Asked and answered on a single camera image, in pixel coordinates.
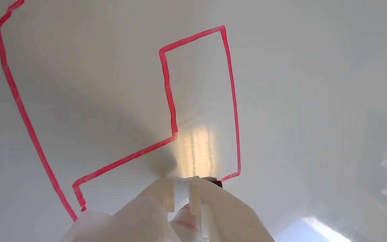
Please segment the white wall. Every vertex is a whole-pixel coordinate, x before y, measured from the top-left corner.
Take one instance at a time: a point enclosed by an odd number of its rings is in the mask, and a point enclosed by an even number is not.
[[[11,3],[0,0],[0,17]],[[26,1],[2,28],[7,57],[77,215],[72,182],[171,134],[158,50],[222,24],[242,161],[224,187],[273,235],[315,216],[354,242],[387,241],[382,1]],[[113,213],[172,170],[222,177],[236,169],[221,37],[167,57],[178,141],[82,185],[88,209]],[[0,241],[57,241],[71,223],[0,66]]]

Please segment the red line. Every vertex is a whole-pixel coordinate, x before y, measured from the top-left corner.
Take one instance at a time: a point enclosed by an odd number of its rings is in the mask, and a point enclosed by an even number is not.
[[[41,163],[43,164],[44,169],[46,170],[47,175],[49,176],[50,182],[52,183],[52,186],[58,194],[58,197],[60,201],[62,202],[63,206],[73,219],[73,221],[77,220],[77,215],[74,212],[74,210],[71,208],[70,204],[68,203],[67,199],[65,198],[65,195],[63,194],[58,181],[56,180],[55,175],[53,174],[52,169],[49,166],[49,163],[47,162],[47,159],[44,155],[43,149],[41,148],[40,142],[38,141],[37,135],[35,134],[34,128],[32,127],[31,121],[29,120],[28,114],[26,113],[25,107],[23,105],[22,99],[20,98],[19,91],[17,90],[16,83],[14,81],[13,75],[11,74],[10,68],[8,66],[7,62],[7,56],[6,51],[3,43],[3,38],[1,35],[1,27],[3,24],[10,18],[12,12],[20,7],[25,1],[24,0],[18,0],[15,3],[13,3],[9,8],[7,9],[7,12],[2,16],[0,20],[0,58],[1,58],[1,66],[3,68],[4,74],[6,76],[8,85],[10,87],[11,93],[13,94],[14,101],[17,104],[17,108],[19,109],[19,113],[22,116],[23,122],[25,123],[26,129],[28,130],[29,136],[31,137],[31,141],[34,144],[35,150],[38,153],[38,156],[41,160]]]
[[[240,175],[241,173],[241,159],[240,159],[240,136],[239,136],[239,131],[238,131],[238,113],[237,113],[237,102],[235,100],[235,86],[234,86],[234,77],[232,75],[232,65],[231,65],[231,57],[230,57],[230,54],[229,54],[229,47],[228,47],[228,41],[227,41],[227,37],[226,37],[226,30],[225,30],[225,26],[219,26],[219,27],[216,27],[216,28],[213,28],[213,29],[209,29],[209,30],[206,30],[206,31],[203,31],[203,32],[200,32],[198,34],[194,34],[190,37],[187,37],[187,38],[184,38],[182,40],[179,40],[179,41],[176,41],[174,43],[171,43],[169,45],[166,45],[164,47],[162,47],[160,50],[159,50],[159,57],[160,57],[160,60],[161,60],[161,63],[162,63],[162,72],[163,72],[163,75],[164,75],[164,86],[165,86],[165,93],[166,93],[166,96],[167,96],[167,101],[168,101],[168,107],[169,107],[169,111],[170,111],[170,115],[171,115],[171,133],[172,133],[172,136],[167,138],[167,139],[164,139],[163,141],[160,141],[156,144],[153,144],[147,148],[144,148],[142,150],[139,150],[135,153],[132,153],[131,155],[128,155],[126,156],[125,158],[122,158],[118,161],[114,161],[112,164],[109,164],[109,165],[106,165],[105,167],[102,167],[100,169],[98,169],[97,171],[89,174],[89,175],[86,175],[86,176],[83,176],[82,178],[78,179],[77,181],[75,181],[73,183],[73,190],[74,190],[74,193],[77,197],[77,200],[80,204],[80,207],[81,207],[81,211],[84,211],[86,210],[86,201],[85,199],[83,198],[83,194],[80,190],[80,185],[99,176],[99,175],[102,175],[103,173],[113,169],[113,168],[116,168],[132,159],[135,159],[135,158],[138,158],[139,156],[141,155],[144,155],[146,153],[149,153],[151,152],[152,150],[156,150],[158,149],[159,147],[162,147],[174,140],[177,139],[177,132],[178,132],[178,129],[177,129],[177,121],[176,121],[176,115],[175,115],[175,105],[174,105],[174,100],[172,98],[172,92],[171,92],[171,86],[170,86],[170,82],[169,82],[169,70],[168,70],[168,63],[167,63],[167,59],[166,59],[166,56],[165,56],[165,52],[167,51],[170,51],[174,48],[177,48],[179,46],[182,46],[186,43],[189,43],[189,42],[192,42],[194,40],[197,40],[198,38],[200,37],[203,37],[205,35],[208,35],[208,34],[211,34],[211,33],[214,33],[214,32],[218,32],[220,31],[221,32],[221,35],[222,35],[222,39],[223,39],[223,43],[224,43],[224,47],[225,47],[225,51],[226,51],[226,56],[227,56],[227,60],[228,60],[228,68],[229,68],[229,76],[230,76],[230,82],[231,82],[231,88],[232,88],[232,101],[233,101],[233,105],[234,105],[234,117],[235,117],[235,136],[236,136],[236,142],[237,142],[237,161],[238,161],[238,171],[235,172],[235,173],[232,173],[228,176],[225,176],[224,178],[221,179],[221,181],[224,181],[224,180],[227,180],[231,177],[234,177],[234,176],[238,176]]]
[[[214,32],[217,32],[217,31],[220,31],[222,28],[224,28],[224,26],[219,26],[219,27],[216,27],[216,28],[213,28],[213,29],[208,29],[208,30],[205,30],[203,32],[200,32],[198,34],[194,34],[192,36],[189,36],[187,38],[184,38],[184,39],[181,39],[179,41],[176,41],[174,43],[171,43],[169,45],[166,45],[164,47],[162,47],[160,50],[159,50],[159,53],[164,53],[164,52],[167,52],[167,51],[170,51],[174,48],[177,48],[179,46],[182,46],[186,43],[189,43],[189,42],[192,42],[194,40],[198,40],[200,37],[204,37],[208,34],[212,34]]]
[[[238,176],[241,174],[241,155],[240,155],[240,133],[238,130],[237,100],[235,99],[234,75],[232,74],[231,55],[229,54],[229,46],[228,46],[228,39],[226,37],[225,26],[221,26],[221,34],[222,34],[223,45],[225,46],[226,58],[228,60],[229,78],[231,81],[232,103],[234,105],[234,119],[235,119],[235,138],[237,140],[237,167],[238,167],[237,172],[229,174],[220,180],[220,181],[225,181],[229,178],[232,178],[234,176]]]

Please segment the red marker line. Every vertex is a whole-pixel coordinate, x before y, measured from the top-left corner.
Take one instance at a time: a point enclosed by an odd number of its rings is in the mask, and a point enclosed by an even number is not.
[[[125,158],[122,158],[118,161],[115,161],[113,162],[112,164],[109,164],[109,165],[106,165],[105,167],[103,168],[100,168],[98,169],[97,171],[89,174],[89,175],[86,175],[86,176],[83,176],[82,178],[78,179],[77,181],[75,181],[73,183],[73,190],[74,190],[74,193],[77,197],[77,200],[79,201],[79,204],[80,204],[80,207],[81,207],[81,211],[84,211],[86,210],[86,201],[85,199],[83,198],[83,194],[82,192],[80,191],[80,185],[113,169],[113,168],[116,168],[132,159],[135,159],[135,158],[138,158],[139,156],[141,155],[144,155],[146,153],[149,153],[151,152],[152,150],[156,150],[158,149],[159,147],[162,147],[174,140],[177,139],[177,122],[176,122],[176,115],[175,115],[175,105],[174,105],[174,100],[172,98],[172,92],[171,92],[171,86],[170,86],[170,82],[169,82],[169,71],[168,71],[168,63],[167,63],[167,59],[166,59],[166,56],[165,56],[165,52],[167,51],[170,51],[172,49],[175,49],[179,46],[182,46],[186,43],[189,43],[189,42],[192,42],[194,40],[197,40],[198,38],[200,37],[204,37],[205,35],[208,35],[208,34],[212,34],[214,32],[218,32],[220,31],[221,32],[221,35],[222,35],[222,39],[223,39],[223,43],[224,43],[224,47],[225,47],[225,51],[226,51],[226,56],[227,56],[227,60],[228,60],[228,68],[229,68],[229,76],[230,76],[230,82],[231,82],[231,89],[232,89],[232,102],[233,102],[233,105],[234,105],[234,117],[235,117],[235,136],[236,136],[236,142],[237,142],[237,161],[238,161],[238,170],[232,174],[229,174],[225,177],[223,177],[221,179],[221,181],[224,181],[224,180],[227,180],[229,178],[232,178],[234,176],[238,176],[240,175],[241,173],[241,157],[240,157],[240,136],[239,136],[239,130],[238,130],[238,113],[237,113],[237,102],[235,100],[235,86],[234,86],[234,77],[232,75],[232,65],[231,65],[231,57],[230,57],[230,53],[229,53],[229,46],[228,46],[228,41],[227,41],[227,37],[226,37],[226,29],[225,29],[225,26],[219,26],[219,27],[216,27],[216,28],[213,28],[213,29],[209,29],[209,30],[206,30],[206,31],[203,31],[201,33],[198,33],[198,34],[194,34],[190,37],[187,37],[187,38],[184,38],[182,40],[179,40],[179,41],[176,41],[174,43],[171,43],[169,45],[166,45],[164,47],[162,47],[160,50],[159,50],[159,57],[160,57],[160,60],[161,60],[161,63],[162,63],[162,72],[163,72],[163,75],[164,75],[164,86],[165,86],[165,93],[166,93],[166,96],[167,96],[167,101],[168,101],[168,106],[169,106],[169,111],[170,111],[170,115],[171,115],[171,132],[172,132],[172,136],[167,138],[167,139],[164,139],[163,141],[160,141],[156,144],[153,144],[149,147],[146,147],[142,150],[139,150],[135,153],[132,153],[131,155],[128,155],[126,156]]]
[[[35,150],[37,151],[38,157],[40,158],[41,163],[43,164],[44,169],[46,170],[47,176],[50,179],[50,182],[52,183],[52,186],[58,194],[58,197],[60,201],[62,202],[63,206],[73,219],[73,221],[77,220],[77,215],[74,213],[74,210],[71,208],[70,204],[68,203],[67,199],[65,198],[65,195],[63,194],[58,181],[55,178],[55,175],[53,174],[52,169],[50,168],[49,163],[47,162],[47,159],[44,155],[43,149],[41,148],[40,142],[38,141],[37,135],[35,134],[34,128],[32,127],[31,121],[29,120],[28,114],[26,113],[25,107],[23,105],[22,99],[20,98],[19,91],[17,90],[16,83],[14,81],[13,75],[11,74],[10,68],[8,66],[7,62],[7,56],[6,51],[3,43],[3,38],[1,35],[1,27],[3,24],[10,18],[12,12],[20,7],[25,1],[24,0],[18,0],[15,3],[13,3],[9,8],[7,9],[7,12],[2,16],[0,20],[0,58],[1,58],[1,66],[3,68],[5,77],[7,79],[8,85],[10,87],[11,93],[13,94],[14,101],[16,102],[17,108],[19,109],[20,116],[22,116],[23,122],[25,123],[26,129],[28,130],[29,137],[31,138],[32,144],[34,144]]]
[[[220,179],[220,181],[225,181],[234,176],[238,176],[241,174],[241,155],[240,155],[240,133],[238,131],[238,112],[237,112],[237,100],[235,98],[235,85],[234,85],[234,75],[232,74],[232,64],[231,64],[231,55],[229,54],[229,46],[228,39],[226,37],[226,29],[225,26],[220,26],[223,46],[225,46],[226,58],[228,60],[228,69],[229,69],[229,78],[231,81],[231,89],[232,89],[232,103],[234,105],[234,119],[235,119],[235,139],[237,140],[237,172],[229,174],[224,178]]]

